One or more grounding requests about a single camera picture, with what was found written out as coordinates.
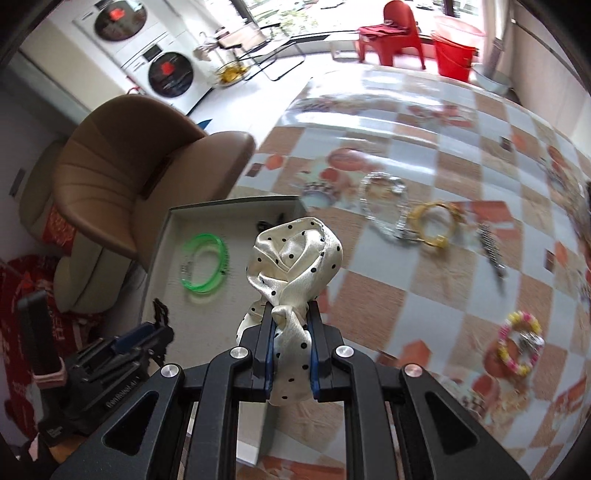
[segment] metal screw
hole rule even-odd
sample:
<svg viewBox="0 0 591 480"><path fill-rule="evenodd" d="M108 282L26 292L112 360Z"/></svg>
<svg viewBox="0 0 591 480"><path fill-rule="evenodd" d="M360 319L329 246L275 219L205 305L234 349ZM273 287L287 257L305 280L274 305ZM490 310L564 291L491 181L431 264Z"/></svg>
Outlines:
<svg viewBox="0 0 591 480"><path fill-rule="evenodd" d="M230 350L230 356L234 358L244 358L248 355L248 348L244 348L243 346L235 346L232 350Z"/></svg>
<svg viewBox="0 0 591 480"><path fill-rule="evenodd" d="M180 370L179 370L178 366L175 364L164 365L160 369L160 373L162 374L163 377L166 377L166 378L176 377L178 375L178 372L180 372Z"/></svg>
<svg viewBox="0 0 591 480"><path fill-rule="evenodd" d="M415 364L408 364L404 367L404 373L406 373L409 377L420 377L423 374L422 367L415 365Z"/></svg>
<svg viewBox="0 0 591 480"><path fill-rule="evenodd" d="M353 350L349 345L341 345L336 348L336 354L343 358L349 358L353 356L355 350Z"/></svg>

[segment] round door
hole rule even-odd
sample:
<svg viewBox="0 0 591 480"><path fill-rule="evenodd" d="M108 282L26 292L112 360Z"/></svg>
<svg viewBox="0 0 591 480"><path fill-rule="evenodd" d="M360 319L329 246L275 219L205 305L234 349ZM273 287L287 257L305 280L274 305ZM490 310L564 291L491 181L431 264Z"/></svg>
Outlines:
<svg viewBox="0 0 591 480"><path fill-rule="evenodd" d="M148 80L158 95L178 97L189 90L193 83L193 66L184 55L169 51L152 62Z"/></svg>
<svg viewBox="0 0 591 480"><path fill-rule="evenodd" d="M113 2L100 11L95 33L106 41L122 41L133 37L146 23L144 6L133 0Z"/></svg>

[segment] scrunchie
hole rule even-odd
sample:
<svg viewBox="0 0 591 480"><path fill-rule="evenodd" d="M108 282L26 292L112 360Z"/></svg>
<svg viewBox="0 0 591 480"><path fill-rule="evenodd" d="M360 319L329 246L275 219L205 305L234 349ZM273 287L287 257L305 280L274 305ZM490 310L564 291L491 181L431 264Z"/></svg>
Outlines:
<svg viewBox="0 0 591 480"><path fill-rule="evenodd" d="M269 402L276 406L311 397L311 337L304 329L308 301L315 299L338 272L343 248L335 234L314 217L264 231L256 238L246 268L250 284L261 292L238 327L242 332L262 322L265 305L273 305L274 379Z"/></svg>

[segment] washing machine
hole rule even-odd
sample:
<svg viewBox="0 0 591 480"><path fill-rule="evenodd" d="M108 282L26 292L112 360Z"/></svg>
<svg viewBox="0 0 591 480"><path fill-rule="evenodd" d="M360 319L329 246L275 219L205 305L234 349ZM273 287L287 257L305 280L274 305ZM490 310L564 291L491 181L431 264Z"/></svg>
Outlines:
<svg viewBox="0 0 591 480"><path fill-rule="evenodd" d="M187 48L165 33L122 68L146 94L187 115L212 86L192 58Z"/></svg>
<svg viewBox="0 0 591 480"><path fill-rule="evenodd" d="M73 22L119 67L167 33L164 24L137 0L91 3Z"/></svg>

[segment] black gripper frame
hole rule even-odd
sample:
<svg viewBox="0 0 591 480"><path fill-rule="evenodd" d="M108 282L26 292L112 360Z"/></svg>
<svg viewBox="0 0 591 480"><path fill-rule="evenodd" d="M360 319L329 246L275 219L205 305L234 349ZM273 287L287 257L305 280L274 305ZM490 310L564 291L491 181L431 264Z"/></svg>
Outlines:
<svg viewBox="0 0 591 480"><path fill-rule="evenodd" d="M185 480L234 480L238 403L269 399L275 323L244 331L243 349L187 370L165 367L145 382L56 470L53 480L177 478L190 412L194 420ZM348 480L397 480L386 403L407 480L525 480L528 475L424 369L377 365L322 324L309 304L310 383L319 402L345 405Z"/></svg>

